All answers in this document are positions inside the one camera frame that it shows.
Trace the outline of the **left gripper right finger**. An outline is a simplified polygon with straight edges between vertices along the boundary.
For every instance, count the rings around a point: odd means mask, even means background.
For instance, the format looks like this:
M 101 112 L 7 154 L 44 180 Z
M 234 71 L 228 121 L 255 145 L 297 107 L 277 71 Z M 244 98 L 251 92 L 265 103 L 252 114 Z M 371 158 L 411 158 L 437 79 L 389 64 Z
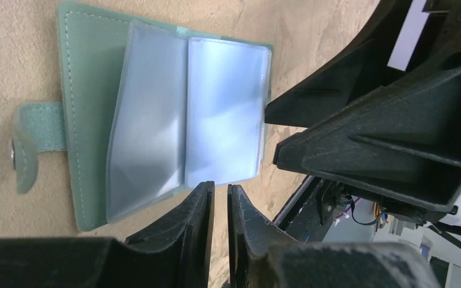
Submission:
M 230 287 L 439 287 L 411 247 L 386 243 L 299 242 L 227 189 Z

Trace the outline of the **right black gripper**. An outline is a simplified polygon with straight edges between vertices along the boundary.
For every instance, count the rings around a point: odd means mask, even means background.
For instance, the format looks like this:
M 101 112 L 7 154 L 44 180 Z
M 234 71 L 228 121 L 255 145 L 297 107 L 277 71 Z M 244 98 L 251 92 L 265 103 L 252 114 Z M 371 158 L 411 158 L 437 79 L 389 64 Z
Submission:
M 460 29 L 461 1 L 379 1 L 357 35 L 364 58 L 351 95 L 412 72 Z

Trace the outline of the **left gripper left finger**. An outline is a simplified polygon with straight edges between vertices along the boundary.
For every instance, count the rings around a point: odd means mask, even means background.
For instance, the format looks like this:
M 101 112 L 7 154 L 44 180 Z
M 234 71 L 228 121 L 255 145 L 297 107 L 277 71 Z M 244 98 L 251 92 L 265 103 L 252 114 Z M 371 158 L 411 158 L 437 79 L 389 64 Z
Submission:
M 212 181 L 201 182 L 125 241 L 0 239 L 0 287 L 206 287 L 214 189 Z

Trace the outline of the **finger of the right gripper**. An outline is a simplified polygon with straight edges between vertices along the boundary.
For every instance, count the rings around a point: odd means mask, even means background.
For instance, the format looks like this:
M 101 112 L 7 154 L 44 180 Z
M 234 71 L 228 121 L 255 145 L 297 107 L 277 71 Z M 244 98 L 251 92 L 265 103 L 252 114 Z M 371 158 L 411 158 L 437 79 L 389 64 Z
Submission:
M 309 128 L 344 108 L 373 41 L 349 44 L 333 59 L 267 104 L 267 124 Z
M 449 211 L 461 194 L 461 52 L 280 142 L 274 164 Z

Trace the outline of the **green card holder wallet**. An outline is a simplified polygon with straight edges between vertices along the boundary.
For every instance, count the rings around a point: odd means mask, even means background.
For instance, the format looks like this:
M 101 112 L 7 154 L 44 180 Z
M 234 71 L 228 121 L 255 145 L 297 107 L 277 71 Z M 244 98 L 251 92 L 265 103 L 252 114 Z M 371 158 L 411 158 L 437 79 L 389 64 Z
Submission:
M 200 182 L 258 176 L 273 47 L 76 1 L 58 6 L 62 101 L 13 116 L 17 192 L 66 151 L 76 224 L 114 223 Z

